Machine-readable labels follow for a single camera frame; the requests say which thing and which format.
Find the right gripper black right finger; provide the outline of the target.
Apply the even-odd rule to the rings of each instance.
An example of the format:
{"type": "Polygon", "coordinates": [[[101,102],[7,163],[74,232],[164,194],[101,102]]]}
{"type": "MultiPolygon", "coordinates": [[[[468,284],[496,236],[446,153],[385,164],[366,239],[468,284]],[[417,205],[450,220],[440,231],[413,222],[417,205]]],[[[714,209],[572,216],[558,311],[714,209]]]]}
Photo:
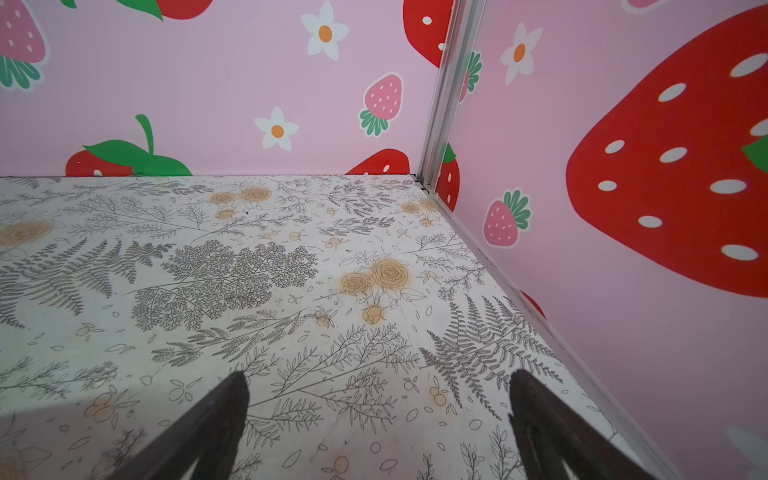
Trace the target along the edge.
{"type": "Polygon", "coordinates": [[[509,421],[529,479],[652,478],[530,372],[511,374],[509,397],[509,421]]]}

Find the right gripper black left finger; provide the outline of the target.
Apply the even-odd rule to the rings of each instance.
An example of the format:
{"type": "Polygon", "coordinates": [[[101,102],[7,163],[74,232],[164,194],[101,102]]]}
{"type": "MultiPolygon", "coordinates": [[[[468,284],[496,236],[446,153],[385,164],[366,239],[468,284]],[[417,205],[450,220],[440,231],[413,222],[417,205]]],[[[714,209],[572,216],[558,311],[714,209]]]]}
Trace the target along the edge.
{"type": "Polygon", "coordinates": [[[138,455],[113,479],[227,479],[242,438],[249,387],[245,375],[228,375],[138,455]]]}

